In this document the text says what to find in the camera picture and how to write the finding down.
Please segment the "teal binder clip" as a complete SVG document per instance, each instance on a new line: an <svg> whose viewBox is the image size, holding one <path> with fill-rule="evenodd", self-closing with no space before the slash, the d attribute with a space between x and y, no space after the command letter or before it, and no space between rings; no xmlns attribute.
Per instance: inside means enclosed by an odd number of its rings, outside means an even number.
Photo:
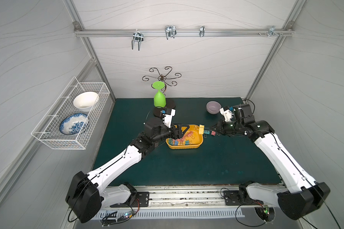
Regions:
<svg viewBox="0 0 344 229"><path fill-rule="evenodd" d="M207 138L210 135L211 131L210 130L204 130L203 137Z"/></svg>

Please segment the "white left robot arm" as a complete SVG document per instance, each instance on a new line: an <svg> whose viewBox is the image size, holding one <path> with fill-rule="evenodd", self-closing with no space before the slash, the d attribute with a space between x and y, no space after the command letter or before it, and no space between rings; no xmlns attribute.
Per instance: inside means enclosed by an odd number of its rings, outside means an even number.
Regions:
<svg viewBox="0 0 344 229"><path fill-rule="evenodd" d="M137 194L132 185L125 183L106 191L108 185L149 155L157 143L168 138L180 139L188 130L187 125L172 124L168 127L162 120L152 118L145 123L144 131L109 162L86 174L82 171L76 173L66 195L66 203L76 218L86 223L104 207L115 204L131 206Z"/></svg>

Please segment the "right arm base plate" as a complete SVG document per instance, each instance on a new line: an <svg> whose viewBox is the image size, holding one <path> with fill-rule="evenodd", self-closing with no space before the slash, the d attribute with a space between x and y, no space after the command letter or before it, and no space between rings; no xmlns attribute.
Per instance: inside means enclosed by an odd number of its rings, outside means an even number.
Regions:
<svg viewBox="0 0 344 229"><path fill-rule="evenodd" d="M241 190L229 190L227 188L222 188L220 190L220 195L225 201L226 206L239 206L239 205L264 205L261 200L253 200L248 194Z"/></svg>

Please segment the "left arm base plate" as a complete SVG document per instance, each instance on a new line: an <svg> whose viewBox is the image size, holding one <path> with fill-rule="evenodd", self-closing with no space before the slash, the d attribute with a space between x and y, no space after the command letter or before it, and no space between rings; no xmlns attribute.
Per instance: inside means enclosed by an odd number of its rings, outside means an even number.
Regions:
<svg viewBox="0 0 344 229"><path fill-rule="evenodd" d="M133 208L137 207L148 207L149 206L150 193L149 192L139 192L132 193L131 196L126 200L125 203L118 203L111 205L111 208L127 208L131 206Z"/></svg>

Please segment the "yellow binder clip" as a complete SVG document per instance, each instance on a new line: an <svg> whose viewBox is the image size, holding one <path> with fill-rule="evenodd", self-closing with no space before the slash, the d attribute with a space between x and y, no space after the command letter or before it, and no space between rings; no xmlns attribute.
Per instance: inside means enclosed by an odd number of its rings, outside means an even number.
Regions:
<svg viewBox="0 0 344 229"><path fill-rule="evenodd" d="M199 125L199 134L203 135L204 134L204 125Z"/></svg>

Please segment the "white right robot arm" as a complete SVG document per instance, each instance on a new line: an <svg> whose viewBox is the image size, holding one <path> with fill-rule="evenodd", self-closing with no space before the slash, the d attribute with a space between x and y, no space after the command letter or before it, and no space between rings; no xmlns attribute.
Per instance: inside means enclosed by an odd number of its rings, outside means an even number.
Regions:
<svg viewBox="0 0 344 229"><path fill-rule="evenodd" d="M268 122L262 120L248 124L220 120L212 129L220 134L247 136L269 159L281 177L284 187L275 188L248 181L239 186L239 201L248 204L261 200L297 220L318 210L330 194L326 183L318 183L292 157Z"/></svg>

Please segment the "yellow plastic storage box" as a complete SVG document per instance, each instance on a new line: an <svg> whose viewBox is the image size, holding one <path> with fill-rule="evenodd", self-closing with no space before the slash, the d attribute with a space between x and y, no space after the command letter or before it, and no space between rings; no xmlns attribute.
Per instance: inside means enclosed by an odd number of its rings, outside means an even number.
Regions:
<svg viewBox="0 0 344 229"><path fill-rule="evenodd" d="M166 140L167 146L170 149L194 149L199 148L203 141L203 135L199 134L199 126L198 125L189 125L190 129L186 132L183 138L174 140L168 138Z"/></svg>

